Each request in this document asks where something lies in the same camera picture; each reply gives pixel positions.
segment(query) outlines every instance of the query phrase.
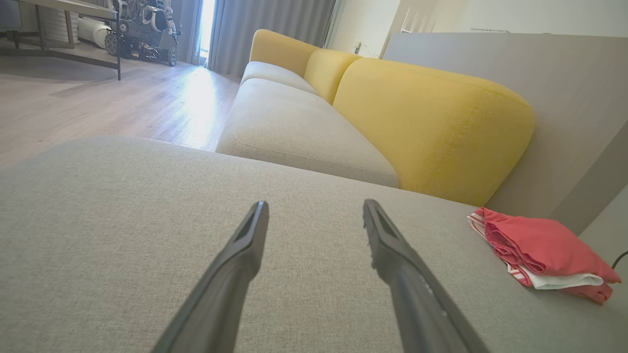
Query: yellow backrest cushion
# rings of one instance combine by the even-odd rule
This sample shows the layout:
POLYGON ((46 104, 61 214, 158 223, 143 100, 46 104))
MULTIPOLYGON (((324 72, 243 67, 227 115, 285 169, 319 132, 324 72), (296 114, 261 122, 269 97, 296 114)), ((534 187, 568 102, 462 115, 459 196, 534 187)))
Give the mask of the yellow backrest cushion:
POLYGON ((391 162, 400 188, 476 206, 534 129, 530 105, 499 84, 387 60, 351 64, 333 106, 391 162))
POLYGON ((314 87, 318 95, 332 104, 342 75, 359 58, 361 57, 356 54, 319 49, 310 56, 303 78, 314 87))
POLYGON ((303 77, 310 55, 320 48, 269 30, 257 30, 251 45, 252 62, 286 68, 303 77))

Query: black cable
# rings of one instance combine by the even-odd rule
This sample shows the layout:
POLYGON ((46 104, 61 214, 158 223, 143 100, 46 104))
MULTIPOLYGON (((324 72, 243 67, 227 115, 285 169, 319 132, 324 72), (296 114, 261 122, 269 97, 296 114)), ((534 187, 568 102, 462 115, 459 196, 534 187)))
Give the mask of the black cable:
POLYGON ((626 254, 628 254, 628 251, 626 251, 625 253, 621 254, 613 263, 613 266, 611 266, 613 269, 615 269, 615 266, 617 266, 617 263, 619 262, 619 260, 621 260, 624 256, 626 256, 626 254))

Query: folded towel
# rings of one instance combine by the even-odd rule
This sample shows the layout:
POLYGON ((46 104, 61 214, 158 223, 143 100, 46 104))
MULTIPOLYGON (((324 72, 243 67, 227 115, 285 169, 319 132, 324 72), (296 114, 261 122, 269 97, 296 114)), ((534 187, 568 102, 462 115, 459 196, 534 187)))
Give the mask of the folded towel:
POLYGON ((467 218, 524 286, 561 289, 603 304, 612 294, 607 282, 621 282, 602 258, 555 220, 511 217, 484 207, 467 218))

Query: grey sofa seat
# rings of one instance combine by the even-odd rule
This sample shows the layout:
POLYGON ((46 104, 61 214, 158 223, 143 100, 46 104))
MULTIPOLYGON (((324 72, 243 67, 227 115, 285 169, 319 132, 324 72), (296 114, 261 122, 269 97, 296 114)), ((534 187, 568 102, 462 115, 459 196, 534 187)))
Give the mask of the grey sofa seat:
POLYGON ((314 87, 296 73, 277 65, 264 62, 249 62, 244 69, 242 85, 249 79, 264 79, 288 85, 302 91, 318 95, 314 87))
POLYGON ((521 286, 465 218, 475 208, 139 139, 74 141, 0 170, 0 347, 147 352, 257 200, 270 205, 236 352, 401 352, 371 268, 380 202, 492 352, 620 352, 626 317, 521 286))
POLYGON ((329 103, 269 80, 240 86, 216 152, 399 186, 390 162, 329 103))

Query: grey curtain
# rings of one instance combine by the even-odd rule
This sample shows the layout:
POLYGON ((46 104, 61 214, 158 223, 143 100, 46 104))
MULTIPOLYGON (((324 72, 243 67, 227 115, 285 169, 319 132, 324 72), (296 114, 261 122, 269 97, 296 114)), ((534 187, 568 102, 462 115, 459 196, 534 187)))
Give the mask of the grey curtain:
POLYGON ((336 0, 215 1, 207 67, 241 77, 261 28, 322 47, 336 0))
POLYGON ((200 40, 202 34, 201 14, 203 0, 173 0, 172 18, 175 20, 177 30, 182 34, 177 46, 178 59, 194 65, 199 64, 200 40))

